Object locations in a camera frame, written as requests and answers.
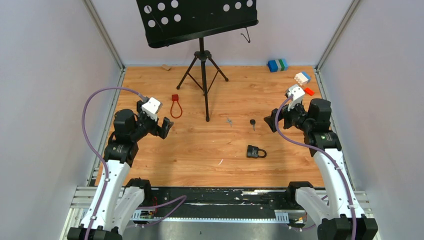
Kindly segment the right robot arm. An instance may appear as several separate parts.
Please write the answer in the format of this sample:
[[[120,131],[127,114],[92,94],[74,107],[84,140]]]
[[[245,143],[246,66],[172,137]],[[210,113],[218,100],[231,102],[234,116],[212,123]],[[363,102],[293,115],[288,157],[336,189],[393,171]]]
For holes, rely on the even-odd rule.
[[[324,181],[326,200],[308,181],[291,181],[285,201],[290,208],[302,207],[309,214],[320,240],[372,240],[378,233],[378,224],[366,216],[355,197],[340,140],[330,129],[331,114],[331,102],[325,99],[312,99],[308,109],[301,102],[289,108],[285,100],[263,119],[274,133],[282,133],[280,121],[284,129],[295,127],[303,132],[303,143],[283,138],[309,149]]]

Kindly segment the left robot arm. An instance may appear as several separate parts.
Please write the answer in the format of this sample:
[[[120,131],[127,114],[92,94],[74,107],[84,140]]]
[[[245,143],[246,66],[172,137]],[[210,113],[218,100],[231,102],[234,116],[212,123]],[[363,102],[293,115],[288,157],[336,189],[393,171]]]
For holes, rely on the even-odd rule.
[[[91,205],[78,227],[71,227],[69,240],[121,240],[130,217],[138,206],[149,206],[153,193],[148,180],[124,181],[139,150],[138,141],[148,134],[165,139],[173,126],[167,117],[158,125],[162,103],[150,97],[136,103],[136,112],[115,113],[114,131],[104,150],[105,167]]]

